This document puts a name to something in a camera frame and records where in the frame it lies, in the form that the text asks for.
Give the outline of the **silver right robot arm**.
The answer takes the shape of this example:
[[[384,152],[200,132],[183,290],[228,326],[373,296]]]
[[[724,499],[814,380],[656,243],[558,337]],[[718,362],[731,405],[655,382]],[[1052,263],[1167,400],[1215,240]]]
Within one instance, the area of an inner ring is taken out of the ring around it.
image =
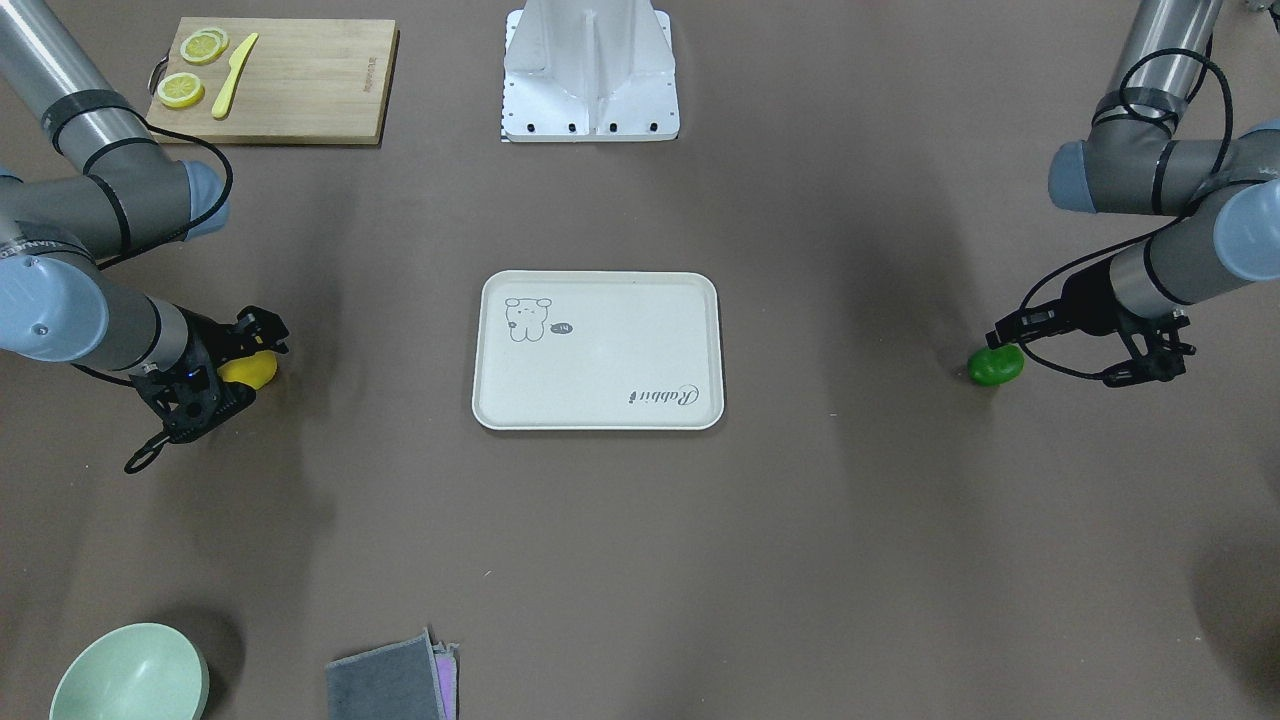
[[[284,354],[274,313],[219,323],[110,279],[106,269],[227,223],[234,174],[178,161],[161,131],[114,90],[44,1],[5,1],[3,78],[76,174],[3,173],[3,348],[132,387],[156,414],[155,445],[189,443],[253,404],[223,375]]]

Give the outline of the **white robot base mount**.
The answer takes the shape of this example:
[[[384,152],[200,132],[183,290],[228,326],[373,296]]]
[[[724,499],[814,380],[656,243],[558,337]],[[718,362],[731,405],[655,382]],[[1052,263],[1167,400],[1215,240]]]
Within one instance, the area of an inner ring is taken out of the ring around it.
[[[500,138],[637,143],[680,136],[669,14],[649,1],[527,1],[504,22]]]

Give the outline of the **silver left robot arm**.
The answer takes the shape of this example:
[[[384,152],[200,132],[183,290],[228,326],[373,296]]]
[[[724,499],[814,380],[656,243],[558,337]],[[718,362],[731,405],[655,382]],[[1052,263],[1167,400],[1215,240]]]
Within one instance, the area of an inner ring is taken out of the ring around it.
[[[1111,388],[1169,382],[1196,348],[1185,310],[1277,279],[1277,122],[1234,131],[1233,92],[1211,60],[1219,1],[1140,1],[1089,135],[1062,145],[1047,187],[1064,210],[1162,217],[1156,231],[1057,269],[1060,296],[995,324],[972,365],[1034,357],[1030,345],[1116,336],[1100,372],[1053,370]]]

